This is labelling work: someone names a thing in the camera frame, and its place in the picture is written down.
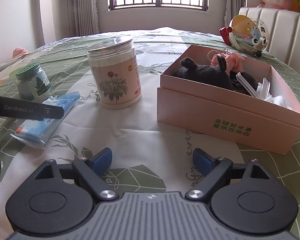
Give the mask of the blue wet wipes pack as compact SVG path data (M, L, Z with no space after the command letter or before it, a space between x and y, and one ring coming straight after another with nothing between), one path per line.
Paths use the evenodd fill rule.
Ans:
M10 136L32 148L44 149L51 135L80 96L79 92L73 92L59 97L50 96L43 103L49 106L62 107L64 109L64 116L61 119L44 118L42 121L25 120L21 126L17 128L15 133L11 133Z

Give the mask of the green patterned bed sheet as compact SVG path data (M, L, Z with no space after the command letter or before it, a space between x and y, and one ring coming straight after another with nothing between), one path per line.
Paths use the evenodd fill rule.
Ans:
M44 160L69 163L105 147L111 148L114 159L104 179L117 192L187 191L202 178L191 161L197 147L236 163L256 158L298 201L299 213L292 233L300 238L300 135L286 155L279 155L157 122L160 74L190 45L219 49L221 39L167 27L129 34L135 41L142 97L122 110L101 106L86 55L89 45L111 37L111 33L65 38L0 65L0 96L19 96L15 72L30 62L41 64L53 96L72 92L81 95L43 150L12 137L22 123L20 119L0 120L0 239L13 231L5 213L8 198Z

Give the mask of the white floral lidded jar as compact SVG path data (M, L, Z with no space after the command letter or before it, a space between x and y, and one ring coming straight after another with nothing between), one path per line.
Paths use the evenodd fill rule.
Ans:
M127 108L141 99L141 83L133 38L111 37L87 47L87 57L101 103Z

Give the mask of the left beige curtain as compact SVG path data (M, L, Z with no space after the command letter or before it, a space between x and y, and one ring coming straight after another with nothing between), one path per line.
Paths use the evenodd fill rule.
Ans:
M67 0L70 36L98 34L96 0Z

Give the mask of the green lidded small jar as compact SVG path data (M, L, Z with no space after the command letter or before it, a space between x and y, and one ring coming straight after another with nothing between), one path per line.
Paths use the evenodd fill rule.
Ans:
M19 68L15 77L21 100L43 102L50 96L51 83L40 63L29 63Z

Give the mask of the white cloth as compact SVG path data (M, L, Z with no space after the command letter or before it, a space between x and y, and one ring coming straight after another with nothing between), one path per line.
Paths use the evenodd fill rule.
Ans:
M239 72L236 74L235 79L239 83L239 88L247 92L249 96L292 110L292 107L286 103L283 96L272 96L270 94L271 84L265 77L262 83L257 83L250 74Z

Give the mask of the clear round toy bag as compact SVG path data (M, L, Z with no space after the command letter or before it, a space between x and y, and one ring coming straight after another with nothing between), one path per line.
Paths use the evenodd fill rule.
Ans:
M219 33L226 45L256 57L262 56L269 40L266 24L245 15L235 16L228 26L219 29Z

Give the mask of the cream padded headboard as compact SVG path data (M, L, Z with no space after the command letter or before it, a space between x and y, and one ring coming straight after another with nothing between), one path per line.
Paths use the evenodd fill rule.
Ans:
M300 12L242 7L239 14L262 20L269 31L267 51L300 74Z

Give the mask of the black plush toy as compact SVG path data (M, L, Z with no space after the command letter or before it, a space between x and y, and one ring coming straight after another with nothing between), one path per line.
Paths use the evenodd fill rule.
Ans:
M222 56L217 56L218 65L216 67L209 65L199 65L190 57L185 57L180 61L180 68L174 76L203 83L239 93L248 95L243 89L239 88L239 83L235 79L237 73L226 73L226 60Z

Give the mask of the pink object at bed edge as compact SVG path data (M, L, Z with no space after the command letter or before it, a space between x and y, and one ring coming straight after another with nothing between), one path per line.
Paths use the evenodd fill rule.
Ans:
M26 49L17 47L17 48L15 48L15 50L12 53L12 59L19 58L23 55L26 55L27 53L28 53L28 51Z

